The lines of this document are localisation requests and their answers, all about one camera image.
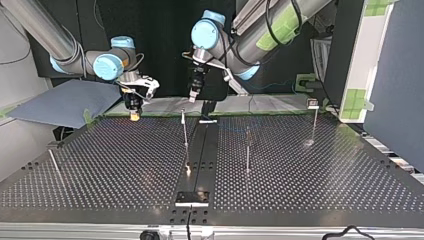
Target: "cable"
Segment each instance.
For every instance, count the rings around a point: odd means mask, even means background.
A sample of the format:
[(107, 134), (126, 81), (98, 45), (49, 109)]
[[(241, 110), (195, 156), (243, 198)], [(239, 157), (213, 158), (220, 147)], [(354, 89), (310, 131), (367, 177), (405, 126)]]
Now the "cable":
[(346, 235), (352, 229), (354, 229), (357, 233), (359, 233), (360, 235), (362, 235), (364, 237), (367, 237), (371, 240), (375, 240), (374, 237), (372, 237), (371, 235), (369, 235), (367, 233), (361, 232), (356, 226), (353, 226), (353, 225), (348, 226), (342, 232), (339, 232), (339, 233), (327, 233), (322, 237), (322, 240), (327, 240), (329, 238), (341, 238), (344, 235)]
[[(295, 34), (297, 36), (300, 33), (300, 31), (302, 30), (302, 24), (303, 24), (302, 13), (300, 11), (299, 5), (297, 4), (296, 0), (291, 0), (291, 3), (293, 5), (293, 8), (294, 8), (294, 11), (296, 13), (297, 20), (298, 20), (298, 26), (297, 26), (296, 30), (294, 30)], [(278, 40), (277, 36), (275, 36), (274, 31), (272, 30), (271, 23), (270, 23), (270, 17), (269, 17), (270, 4), (271, 4), (271, 0), (267, 0), (266, 1), (267, 11), (265, 11), (265, 22), (266, 22), (266, 26), (268, 28), (268, 32), (271, 35), (272, 39), (277, 43), (277, 45), (290, 45), (294, 38), (291, 39), (291, 41), (288, 44), (284, 44), (284, 43), (280, 42), (280, 40)]]
[(190, 207), (190, 213), (188, 214), (187, 225), (186, 225), (186, 229), (187, 229), (187, 239), (188, 239), (188, 240), (191, 240), (190, 218), (191, 218), (191, 207)]
[(25, 40), (25, 42), (28, 43), (28, 51), (26, 52), (26, 54), (23, 57), (12, 60), (12, 61), (0, 62), (0, 65), (8, 65), (8, 64), (13, 64), (13, 63), (17, 63), (17, 62), (20, 62), (22, 60), (25, 60), (29, 56), (29, 54), (31, 53), (31, 46), (29, 45), (28, 39), (26, 38), (26, 36), (21, 31), (19, 31), (19, 29), (13, 24), (12, 20), (10, 20), (10, 18), (6, 15), (6, 13), (4, 12), (4, 7), (0, 6), (0, 11), (3, 13), (4, 17), (6, 18), (6, 21), (16, 31), (16, 33), (18, 33)]
[[(317, 17), (315, 16), (314, 17), (314, 22), (312, 24), (312, 26), (314, 28), (315, 28), (316, 21), (317, 21)], [(313, 62), (314, 62), (314, 65), (315, 65), (315, 69), (317, 69), (317, 72), (318, 72), (318, 65), (317, 65), (317, 58), (316, 58), (316, 54), (315, 54), (315, 44), (314, 43), (312, 44), (312, 53), (313, 53), (312, 56), (314, 57)], [(327, 90), (325, 89), (325, 86), (324, 86), (324, 82), (321, 80), (321, 77), (319, 76), (319, 73), (317, 74), (316, 77), (317, 77), (317, 80), (320, 82), (320, 84), (322, 86), (322, 89), (324, 90), (325, 96), (327, 97), (327, 99), (330, 102), (331, 106), (333, 106), (333, 109), (336, 111), (337, 116), (340, 117), (340, 112), (335, 107), (333, 101), (331, 101), (330, 95), (328, 95), (328, 92), (327, 92)]]
[(119, 81), (114, 81), (116, 84), (118, 84), (119, 86), (121, 86), (121, 87), (123, 87), (123, 88), (126, 88), (126, 89), (128, 89), (128, 90), (130, 90), (131, 91), (131, 93), (133, 93), (133, 94), (135, 94), (135, 95), (137, 95), (137, 96), (139, 96), (139, 97), (141, 97), (142, 99), (146, 99), (146, 97), (144, 97), (143, 95), (141, 95), (140, 93), (138, 93), (138, 92), (136, 92), (136, 91), (134, 91), (134, 90), (132, 90), (130, 87), (128, 87), (128, 86), (125, 86), (124, 84), (121, 84)]
[(25, 34), (23, 34), (16, 26), (15, 24), (13, 24), (12, 20), (10, 20), (10, 18), (6, 15), (6, 13), (4, 12), (5, 8), (0, 6), (0, 11), (3, 13), (4, 17), (6, 18), (6, 20), (9, 22), (10, 26), (13, 27), (13, 29), (15, 29), (16, 33), (18, 33), (19, 35), (21, 35), (22, 39), (25, 40), (25, 42), (29, 42), (28, 38), (25, 36)]
[(138, 60), (137, 63), (132, 68), (128, 69), (127, 72), (133, 71), (134, 69), (138, 68), (140, 63), (144, 60), (144, 53), (137, 53), (137, 55), (135, 55), (136, 58), (138, 56), (141, 56), (140, 60)]
[[(274, 31), (272, 30), (272, 27), (271, 27), (271, 21), (270, 21), (270, 17), (269, 17), (269, 13), (270, 13), (270, 2), (271, 2), (271, 0), (267, 0), (267, 2), (266, 2), (266, 7), (265, 7), (265, 21), (266, 21), (266, 25), (267, 25), (267, 28), (268, 28), (268, 32), (269, 32), (269, 34), (271, 35), (271, 37), (273, 38), (273, 40), (277, 43), (277, 45), (279, 45), (279, 46), (288, 46), (288, 45), (290, 45), (292, 42), (293, 42), (293, 40), (294, 40), (294, 38), (293, 39), (291, 39), (288, 43), (286, 43), (286, 44), (283, 44), (283, 43), (281, 43), (278, 39), (277, 39), (277, 37), (275, 36), (275, 34), (274, 34)], [(298, 25), (298, 27), (297, 27), (297, 29), (295, 30), (295, 33), (296, 33), (296, 36), (300, 33), (300, 31), (302, 30), (302, 24), (303, 24), (303, 20), (302, 20), (302, 13), (301, 13), (301, 11), (300, 11), (300, 8), (299, 8), (299, 5), (297, 4), (297, 2), (296, 2), (296, 0), (291, 0), (291, 2), (292, 2), (292, 5), (293, 5), (293, 8), (294, 8), (294, 10), (295, 10), (295, 12), (296, 12), (296, 16), (297, 16), (297, 18), (298, 18), (298, 21), (299, 21), (299, 25)], [(234, 38), (234, 36), (236, 35), (236, 33), (237, 33), (237, 29), (233, 29), (233, 31), (232, 31), (233, 33), (234, 33), (234, 35), (233, 35), (233, 38)], [(261, 65), (264, 65), (264, 64), (267, 64), (273, 57), (274, 57), (274, 55), (278, 52), (278, 48), (276, 48), (276, 49), (274, 49), (273, 50), (273, 52), (271, 53), (271, 55), (268, 57), (268, 59), (266, 59), (265, 61), (261, 61), (261, 62), (259, 62), (259, 63), (250, 63), (250, 62), (247, 62), (246, 60), (244, 60), (241, 56), (240, 56), (240, 52), (239, 52), (239, 49), (238, 49), (238, 45), (236, 46), (236, 48), (235, 48), (235, 50), (234, 50), (234, 48), (232, 47), (233, 45), (234, 45), (234, 42), (235, 42), (235, 40), (233, 40), (233, 43), (231, 43), (230, 44), (230, 49), (231, 49), (231, 51), (234, 53), (234, 56), (236, 56), (236, 58), (240, 61), (240, 62), (242, 62), (244, 65), (246, 65), (246, 66), (251, 66), (251, 67), (253, 67), (253, 66), (261, 66)]]
[(25, 56), (23, 56), (19, 59), (13, 60), (13, 61), (9, 61), (9, 62), (0, 62), (0, 65), (8, 65), (8, 64), (17, 63), (17, 62), (20, 62), (22, 60), (25, 60), (29, 56), (30, 53), (31, 53), (31, 48), (28, 48), (28, 52), (25, 54)]
[(94, 19), (96, 20), (97, 25), (99, 25), (99, 27), (101, 27), (103, 30), (105, 30), (105, 27), (103, 27), (102, 24), (100, 24), (99, 20), (97, 19), (97, 0), (94, 0), (94, 4), (93, 4), (93, 15), (94, 15)]
[(264, 90), (264, 89), (267, 89), (267, 88), (272, 87), (272, 86), (286, 86), (287, 85), (285, 83), (270, 83), (270, 84), (268, 84), (268, 85), (266, 85), (264, 87), (257, 87), (255, 85), (252, 85), (250, 82), (246, 82), (246, 84), (249, 87), (254, 88), (254, 89), (257, 89), (257, 90)]

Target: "black cable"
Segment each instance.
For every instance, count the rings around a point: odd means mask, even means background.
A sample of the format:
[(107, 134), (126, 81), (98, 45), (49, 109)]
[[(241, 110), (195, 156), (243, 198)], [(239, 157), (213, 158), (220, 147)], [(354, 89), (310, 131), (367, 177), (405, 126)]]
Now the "black cable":
[(248, 110), (247, 110), (251, 115), (253, 115), (253, 113), (250, 111), (250, 107), (251, 107), (251, 102), (253, 100), (253, 96), (254, 96), (254, 94), (252, 94), (252, 97), (249, 100), (249, 107), (248, 107)]
[[(302, 30), (302, 24), (303, 24), (302, 13), (300, 12), (300, 8), (299, 8), (299, 5), (297, 4), (296, 0), (291, 0), (291, 3), (293, 5), (293, 8), (294, 8), (294, 11), (296, 13), (297, 20), (298, 20), (298, 27), (294, 30), (295, 34), (298, 35), (300, 33), (300, 31)], [(266, 1), (267, 11), (265, 11), (265, 22), (266, 22), (266, 26), (268, 28), (268, 32), (271, 35), (272, 39), (277, 43), (277, 45), (290, 45), (291, 42), (293, 41), (293, 39), (289, 43), (284, 44), (284, 43), (280, 42), (280, 40), (278, 40), (277, 36), (275, 36), (274, 31), (272, 30), (270, 17), (269, 17), (270, 4), (271, 4), (271, 0), (267, 0)]]
[(190, 218), (191, 218), (191, 208), (190, 208), (190, 213), (188, 214), (187, 225), (186, 225), (186, 229), (187, 229), (187, 239), (188, 239), (188, 240), (191, 240)]
[(339, 232), (339, 233), (327, 233), (322, 237), (322, 240), (327, 240), (329, 238), (341, 238), (344, 235), (346, 235), (352, 229), (354, 229), (357, 233), (359, 233), (360, 235), (362, 235), (364, 237), (375, 240), (374, 237), (372, 237), (371, 235), (369, 235), (367, 233), (361, 232), (356, 226), (353, 226), (353, 225), (348, 226), (342, 232)]
[(25, 60), (29, 56), (30, 53), (31, 53), (31, 48), (28, 48), (28, 52), (25, 54), (25, 56), (23, 56), (19, 59), (13, 60), (13, 61), (1, 62), (0, 65), (8, 65), (8, 64), (17, 63), (17, 62), (20, 62), (22, 60)]
[(0, 65), (8, 65), (8, 64), (17, 63), (17, 62), (20, 62), (22, 60), (25, 60), (29, 56), (29, 54), (31, 53), (31, 46), (29, 45), (28, 39), (25, 37), (25, 35), (21, 31), (19, 31), (19, 29), (15, 26), (15, 24), (13, 24), (12, 20), (10, 20), (10, 18), (4, 12), (4, 8), (2, 6), (0, 6), (0, 11), (3, 13), (3, 16), (6, 18), (6, 21), (16, 31), (16, 33), (21, 35), (22, 39), (24, 39), (28, 43), (28, 51), (23, 57), (18, 58), (16, 60), (12, 60), (12, 61), (0, 62)]
[(94, 15), (94, 20), (96, 20), (97, 25), (101, 29), (105, 30), (105, 27), (102, 24), (100, 24), (99, 19), (97, 19), (97, 0), (94, 0), (94, 4), (93, 4), (93, 15)]
[[(315, 28), (315, 24), (317, 21), (317, 17), (315, 16), (314, 18), (314, 22), (312, 24), (312, 26)], [(331, 106), (333, 106), (334, 111), (336, 111), (337, 116), (340, 117), (340, 112), (339, 110), (335, 107), (333, 101), (331, 101), (330, 95), (328, 95), (327, 90), (325, 89), (324, 86), (324, 82), (322, 81), (321, 77), (319, 76), (319, 72), (318, 72), (318, 65), (317, 65), (317, 58), (316, 58), (316, 54), (315, 54), (315, 43), (312, 43), (312, 56), (314, 57), (313, 62), (315, 65), (315, 69), (317, 70), (317, 76), (316, 79), (320, 82), (321, 86), (322, 86), (322, 90), (324, 90), (325, 96), (327, 97), (328, 101), (330, 102)]]
[[(278, 39), (277, 39), (277, 37), (275, 36), (275, 34), (274, 34), (274, 31), (272, 30), (272, 27), (271, 27), (271, 20), (270, 20), (270, 16), (269, 16), (269, 14), (270, 14), (270, 2), (271, 2), (271, 0), (267, 0), (267, 2), (266, 2), (266, 7), (265, 7), (265, 22), (266, 22), (266, 25), (267, 25), (267, 28), (268, 28), (268, 32), (269, 32), (269, 34), (271, 35), (271, 37), (273, 38), (273, 40), (277, 43), (277, 45), (279, 45), (279, 46), (288, 46), (288, 45), (290, 45), (292, 42), (293, 42), (293, 39), (290, 41), (290, 42), (288, 42), (288, 43), (286, 43), (286, 44), (283, 44), (283, 43), (281, 43)], [(297, 16), (297, 18), (298, 18), (298, 21), (299, 21), (299, 25), (298, 25), (298, 27), (297, 27), (297, 29), (295, 30), (295, 33), (296, 33), (296, 35), (298, 35), (299, 33), (300, 33), (300, 31), (302, 30), (302, 24), (303, 24), (303, 20), (302, 20), (302, 13), (301, 13), (301, 11), (300, 11), (300, 8), (299, 8), (299, 5), (297, 4), (297, 2), (296, 2), (296, 0), (291, 0), (291, 2), (292, 2), (292, 5), (293, 5), (293, 7), (294, 7), (294, 10), (295, 10), (295, 12), (296, 12), (296, 16)], [(236, 33), (237, 33), (237, 29), (233, 29), (233, 31), (232, 32), (234, 32), (234, 35), (232, 36), (233, 38), (234, 38), (234, 36), (236, 35)], [(231, 38), (230, 38), (230, 35), (228, 35), (228, 41), (231, 43)], [(233, 42), (230, 44), (230, 49), (231, 49), (231, 51), (234, 53), (234, 56), (236, 56), (236, 58), (240, 61), (240, 62), (242, 62), (244, 65), (246, 65), (246, 66), (250, 66), (250, 67), (253, 67), (253, 66), (261, 66), (261, 65), (264, 65), (264, 64), (267, 64), (273, 57), (274, 57), (274, 55), (278, 52), (278, 48), (276, 48), (276, 49), (274, 49), (273, 50), (273, 52), (271, 53), (271, 55), (268, 57), (268, 59), (266, 59), (265, 61), (261, 61), (261, 62), (259, 62), (259, 63), (250, 63), (250, 62), (248, 62), (248, 61), (246, 61), (246, 60), (244, 60), (241, 56), (240, 56), (240, 52), (239, 52), (239, 50), (238, 50), (238, 45), (236, 46), (236, 48), (235, 48), (235, 50), (234, 50), (234, 48), (233, 48), (233, 45), (234, 45), (234, 43), (235, 43), (236, 41), (235, 41), (235, 39), (233, 39)]]

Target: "perforated metal table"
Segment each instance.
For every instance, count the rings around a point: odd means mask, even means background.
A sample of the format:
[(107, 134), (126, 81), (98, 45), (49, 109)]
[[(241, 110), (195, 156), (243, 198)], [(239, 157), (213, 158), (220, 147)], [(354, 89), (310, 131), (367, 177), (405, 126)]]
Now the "perforated metal table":
[[(424, 228), (424, 186), (328, 116), (106, 118), (0, 183), (0, 222)], [(250, 131), (247, 171), (246, 129)], [(209, 207), (175, 207), (180, 191)]]

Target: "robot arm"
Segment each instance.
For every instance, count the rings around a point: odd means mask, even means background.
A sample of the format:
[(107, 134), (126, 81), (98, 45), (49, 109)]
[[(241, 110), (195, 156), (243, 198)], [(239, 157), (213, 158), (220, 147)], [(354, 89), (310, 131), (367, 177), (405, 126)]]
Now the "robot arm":
[[(96, 75), (104, 80), (116, 80), (121, 86), (125, 105), (131, 112), (131, 119), (138, 120), (144, 100), (150, 100), (159, 83), (140, 76), (135, 70), (137, 60), (134, 41), (119, 36), (111, 40), (109, 51), (84, 52), (73, 35), (60, 25), (37, 0), (0, 0), (21, 25), (50, 54), (52, 67), (61, 73)], [(140, 94), (147, 87), (146, 96)]]
[[(237, 39), (223, 30), (225, 16), (206, 10), (191, 32), (195, 71), (205, 66), (221, 68), (224, 80), (229, 81), (231, 87), (242, 89), (234, 76), (244, 81), (251, 79), (271, 50), (291, 42), (297, 35), (299, 23), (306, 22), (330, 1), (250, 0), (232, 24)], [(190, 101), (200, 92), (198, 82), (193, 81)]]

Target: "gray panel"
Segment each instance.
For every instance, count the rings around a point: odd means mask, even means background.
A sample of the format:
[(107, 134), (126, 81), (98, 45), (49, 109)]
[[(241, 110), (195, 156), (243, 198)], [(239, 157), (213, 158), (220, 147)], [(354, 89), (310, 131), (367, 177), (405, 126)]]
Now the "gray panel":
[(70, 80), (16, 107), (9, 117), (70, 128), (86, 124), (84, 111), (95, 118), (119, 98), (118, 86)]
[(307, 115), (219, 123), (209, 224), (424, 227), (424, 186), (346, 125), (319, 117), (314, 131)]
[(0, 184), (0, 220), (169, 223), (185, 161), (178, 119), (104, 119), (54, 156), (60, 173), (44, 157)]
[(371, 95), (365, 130), (424, 171), (424, 4), (420, 0), (395, 3)]

